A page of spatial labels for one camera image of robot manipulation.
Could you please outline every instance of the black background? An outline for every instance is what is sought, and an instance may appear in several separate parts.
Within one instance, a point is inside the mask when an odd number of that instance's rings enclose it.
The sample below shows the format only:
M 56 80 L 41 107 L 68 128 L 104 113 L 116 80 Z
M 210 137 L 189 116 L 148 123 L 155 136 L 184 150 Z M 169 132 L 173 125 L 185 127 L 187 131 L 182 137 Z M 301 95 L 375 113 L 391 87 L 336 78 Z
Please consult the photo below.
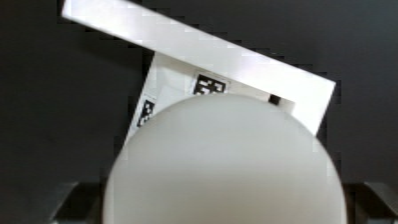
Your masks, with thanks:
M 327 72 L 340 85 L 319 137 L 343 182 L 381 181 L 398 190 L 398 1 L 143 4 Z M 61 6 L 0 6 L 0 223 L 43 223 L 59 184 L 107 177 L 144 82 L 152 54 L 68 24 Z

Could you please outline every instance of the black object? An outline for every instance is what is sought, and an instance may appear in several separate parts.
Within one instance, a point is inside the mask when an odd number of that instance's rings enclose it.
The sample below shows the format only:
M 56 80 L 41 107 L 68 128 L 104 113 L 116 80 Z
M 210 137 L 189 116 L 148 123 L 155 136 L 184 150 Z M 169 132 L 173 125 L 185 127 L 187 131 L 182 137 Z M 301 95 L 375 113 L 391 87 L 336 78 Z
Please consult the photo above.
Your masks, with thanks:
M 102 184 L 79 183 L 52 218 L 52 223 L 100 224 L 104 204 L 102 198 Z
M 384 183 L 345 184 L 349 224 L 398 223 L 398 194 Z

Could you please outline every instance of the dark surface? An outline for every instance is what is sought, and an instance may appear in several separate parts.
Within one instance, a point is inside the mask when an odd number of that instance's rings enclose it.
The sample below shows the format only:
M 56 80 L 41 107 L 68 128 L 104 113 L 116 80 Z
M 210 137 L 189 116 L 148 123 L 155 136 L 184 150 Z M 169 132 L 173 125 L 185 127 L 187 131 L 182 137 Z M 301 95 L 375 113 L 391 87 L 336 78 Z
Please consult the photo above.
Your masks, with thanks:
M 152 0 L 185 23 L 338 81 L 320 133 L 343 182 L 398 190 L 398 2 Z M 143 88 L 143 49 L 57 18 L 57 1 L 0 7 L 0 223 L 40 224 L 61 183 L 107 176 Z

